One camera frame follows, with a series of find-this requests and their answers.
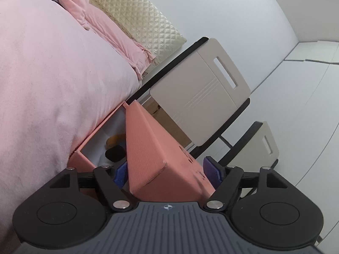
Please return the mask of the orange cardboard box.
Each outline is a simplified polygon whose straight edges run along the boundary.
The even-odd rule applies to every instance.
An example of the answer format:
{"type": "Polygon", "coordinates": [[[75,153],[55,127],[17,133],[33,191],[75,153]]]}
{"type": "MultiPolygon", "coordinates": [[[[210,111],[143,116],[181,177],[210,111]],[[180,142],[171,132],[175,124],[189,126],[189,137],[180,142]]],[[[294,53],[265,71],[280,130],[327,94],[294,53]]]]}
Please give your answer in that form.
{"type": "MultiPolygon", "coordinates": [[[[101,155],[107,150],[106,140],[115,134],[126,136],[126,109],[128,105],[121,103],[86,137],[86,139],[70,155],[67,169],[76,170],[91,176],[93,170],[99,166],[101,155]]],[[[126,150],[126,139],[120,142],[126,150]]]]}

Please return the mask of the beige chair left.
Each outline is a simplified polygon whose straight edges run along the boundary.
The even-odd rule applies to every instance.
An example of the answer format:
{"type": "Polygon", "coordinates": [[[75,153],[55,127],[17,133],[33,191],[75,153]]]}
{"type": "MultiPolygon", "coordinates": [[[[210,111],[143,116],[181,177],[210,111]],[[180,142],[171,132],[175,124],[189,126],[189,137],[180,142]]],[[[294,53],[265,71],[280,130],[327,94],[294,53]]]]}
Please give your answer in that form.
{"type": "Polygon", "coordinates": [[[127,100],[149,93],[194,144],[194,158],[250,104],[250,88],[216,39],[202,37],[127,100]]]}

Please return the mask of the orange box lid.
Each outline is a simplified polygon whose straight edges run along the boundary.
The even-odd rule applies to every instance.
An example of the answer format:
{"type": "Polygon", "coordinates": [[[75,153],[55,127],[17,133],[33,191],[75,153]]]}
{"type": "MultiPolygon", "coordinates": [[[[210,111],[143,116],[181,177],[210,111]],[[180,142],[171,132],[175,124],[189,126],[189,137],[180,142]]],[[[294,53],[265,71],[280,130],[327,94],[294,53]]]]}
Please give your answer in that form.
{"type": "Polygon", "coordinates": [[[202,166],[137,101],[126,109],[129,189],[141,201],[205,202],[214,188],[202,166]]]}

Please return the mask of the beige chair right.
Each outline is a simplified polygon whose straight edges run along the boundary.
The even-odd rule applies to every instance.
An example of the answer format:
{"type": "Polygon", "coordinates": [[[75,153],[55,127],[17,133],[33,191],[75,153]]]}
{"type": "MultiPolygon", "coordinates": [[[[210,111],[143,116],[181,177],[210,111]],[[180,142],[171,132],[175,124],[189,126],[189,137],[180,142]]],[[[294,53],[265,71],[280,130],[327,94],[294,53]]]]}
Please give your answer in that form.
{"type": "Polygon", "coordinates": [[[268,123],[255,121],[218,163],[258,172],[262,167],[275,168],[278,157],[279,149],[268,123]]]}

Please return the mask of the beige chair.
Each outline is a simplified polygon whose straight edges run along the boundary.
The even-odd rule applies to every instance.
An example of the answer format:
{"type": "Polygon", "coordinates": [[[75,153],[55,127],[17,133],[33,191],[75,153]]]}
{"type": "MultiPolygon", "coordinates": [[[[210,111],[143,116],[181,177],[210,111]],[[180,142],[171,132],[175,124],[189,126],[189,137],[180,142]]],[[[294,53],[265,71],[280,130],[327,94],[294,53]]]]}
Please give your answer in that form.
{"type": "Polygon", "coordinates": [[[202,37],[127,100],[149,93],[194,144],[194,158],[250,104],[250,88],[216,39],[202,37]]]}
{"type": "Polygon", "coordinates": [[[218,163],[258,172],[262,167],[275,168],[278,157],[279,149],[268,123],[255,121],[218,163]]]}

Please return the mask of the orange bear plush blue shirt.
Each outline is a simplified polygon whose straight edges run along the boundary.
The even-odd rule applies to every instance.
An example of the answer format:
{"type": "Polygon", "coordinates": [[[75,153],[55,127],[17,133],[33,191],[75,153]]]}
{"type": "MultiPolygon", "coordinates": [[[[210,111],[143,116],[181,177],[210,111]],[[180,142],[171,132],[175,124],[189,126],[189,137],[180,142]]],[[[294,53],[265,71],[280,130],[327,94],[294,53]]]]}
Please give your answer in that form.
{"type": "Polygon", "coordinates": [[[125,134],[115,134],[106,140],[105,148],[108,150],[125,140],[125,134]]]}

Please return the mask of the beige quilted headboard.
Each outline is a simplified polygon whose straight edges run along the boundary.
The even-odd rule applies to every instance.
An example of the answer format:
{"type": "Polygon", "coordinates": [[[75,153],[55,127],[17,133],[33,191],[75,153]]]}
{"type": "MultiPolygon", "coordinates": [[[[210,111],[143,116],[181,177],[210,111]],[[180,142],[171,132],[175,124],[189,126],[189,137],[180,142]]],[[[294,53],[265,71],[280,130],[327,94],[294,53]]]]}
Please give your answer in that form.
{"type": "Polygon", "coordinates": [[[130,38],[146,47],[157,66],[180,49],[186,39],[149,0],[90,0],[130,38]]]}

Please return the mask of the panda plush toy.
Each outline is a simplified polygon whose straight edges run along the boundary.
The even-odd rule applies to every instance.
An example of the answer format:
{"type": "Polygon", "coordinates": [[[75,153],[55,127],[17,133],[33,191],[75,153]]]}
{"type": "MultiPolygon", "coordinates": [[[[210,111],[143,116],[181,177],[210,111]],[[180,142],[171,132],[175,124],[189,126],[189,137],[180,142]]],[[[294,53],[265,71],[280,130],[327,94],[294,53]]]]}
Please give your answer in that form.
{"type": "Polygon", "coordinates": [[[106,150],[100,157],[99,166],[114,167],[127,161],[126,150],[121,145],[115,145],[106,150]]]}

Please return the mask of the pink bed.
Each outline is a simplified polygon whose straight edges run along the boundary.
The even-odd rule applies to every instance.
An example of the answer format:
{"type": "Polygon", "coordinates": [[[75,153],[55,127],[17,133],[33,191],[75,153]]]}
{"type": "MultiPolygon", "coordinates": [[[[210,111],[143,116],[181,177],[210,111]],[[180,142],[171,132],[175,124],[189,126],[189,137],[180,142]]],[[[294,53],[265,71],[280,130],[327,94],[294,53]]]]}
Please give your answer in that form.
{"type": "Polygon", "coordinates": [[[105,40],[51,0],[1,0],[1,248],[15,209],[139,87],[105,40]]]}

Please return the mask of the pink pillow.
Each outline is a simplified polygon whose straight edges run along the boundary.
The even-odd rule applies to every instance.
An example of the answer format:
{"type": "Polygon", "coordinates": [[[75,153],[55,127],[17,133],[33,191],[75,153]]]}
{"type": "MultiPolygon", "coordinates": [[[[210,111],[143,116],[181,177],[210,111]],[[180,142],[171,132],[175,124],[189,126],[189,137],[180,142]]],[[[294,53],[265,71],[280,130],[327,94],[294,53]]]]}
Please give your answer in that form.
{"type": "Polygon", "coordinates": [[[93,29],[108,42],[135,70],[139,80],[152,64],[155,56],[143,45],[131,39],[101,9],[90,0],[58,0],[86,30],[93,29]]]}

